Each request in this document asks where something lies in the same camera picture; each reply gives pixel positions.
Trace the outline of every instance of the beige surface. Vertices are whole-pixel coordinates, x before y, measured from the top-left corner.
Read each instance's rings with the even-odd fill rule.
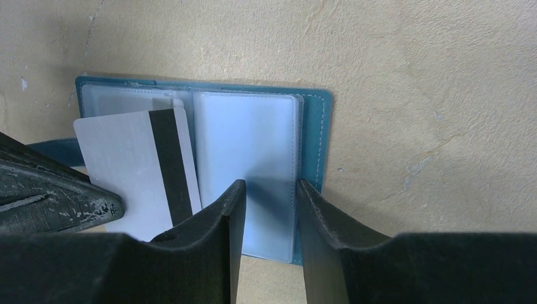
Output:
[[[4,0],[0,127],[72,136],[83,72],[325,87],[337,206],[388,234],[537,231],[535,16],[532,0]],[[305,301],[292,265],[244,258],[240,288]]]

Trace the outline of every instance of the blue wallet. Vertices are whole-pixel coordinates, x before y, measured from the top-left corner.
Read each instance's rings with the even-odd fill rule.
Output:
[[[302,88],[292,88],[292,87],[267,87],[267,86],[256,86],[256,85],[234,85],[234,84],[215,84],[208,82],[185,82],[185,81],[160,81],[160,80],[137,80],[137,79],[109,79],[101,77],[78,77],[76,79],[76,88],[77,96],[79,99],[79,108],[81,117],[90,117],[98,115],[98,111],[105,111],[107,113],[119,111],[114,109],[114,105],[107,102],[105,99],[100,98],[99,96],[92,96],[92,103],[84,103],[84,96],[87,97],[87,92],[83,93],[84,90],[92,86],[100,87],[121,87],[125,89],[132,89],[138,94],[140,92],[144,94],[152,94],[155,90],[166,90],[173,91],[174,96],[178,99],[181,99],[185,102],[185,110],[187,112],[187,117],[193,119],[194,116],[194,104],[188,102],[189,98],[191,101],[194,99],[189,96],[206,96],[202,97],[209,102],[212,99],[220,98],[223,101],[226,99],[226,93],[229,93],[233,96],[240,96],[244,94],[245,96],[263,96],[264,98],[269,98],[270,96],[274,97],[274,102],[281,100],[284,96],[296,96],[296,102],[300,103],[300,108],[302,110],[302,119],[301,119],[301,132],[298,129],[298,157],[295,159],[300,162],[298,166],[298,171],[295,172],[295,175],[292,175],[293,178],[302,178],[310,181],[317,190],[322,189],[322,183],[324,179],[324,167],[327,154],[327,145],[329,138],[329,125],[332,109],[332,94],[329,91],[321,89],[302,89]],[[153,98],[152,107],[154,110],[159,110],[166,107],[172,107],[172,104],[167,104],[166,100],[160,100],[158,98]],[[130,102],[133,102],[133,105],[136,107],[136,100],[130,98]],[[191,130],[191,139],[194,140],[194,129]],[[205,136],[203,132],[196,132],[198,136]],[[71,167],[84,165],[84,160],[80,153],[80,148],[76,139],[59,139],[55,141],[40,142],[37,144],[31,144],[30,147],[35,150],[58,160],[59,162],[69,165]],[[210,160],[210,155],[206,156],[204,153],[197,153],[198,156],[201,155],[204,159],[204,163]],[[200,168],[198,164],[198,178],[199,175],[203,173],[199,170],[202,169],[205,172],[205,175],[210,176],[210,170],[206,167]],[[201,193],[206,195],[209,199],[212,198],[212,194]],[[293,227],[296,227],[296,219],[293,220]],[[289,256],[287,260],[286,256],[278,257],[268,257],[273,260],[279,260],[281,262],[293,262],[295,264],[301,265],[301,249],[300,249],[300,239],[299,234],[292,233],[295,235],[294,250],[292,250],[292,256]],[[270,239],[270,236],[262,236],[263,238]],[[255,252],[256,248],[248,251],[246,253],[253,256],[261,256]]]

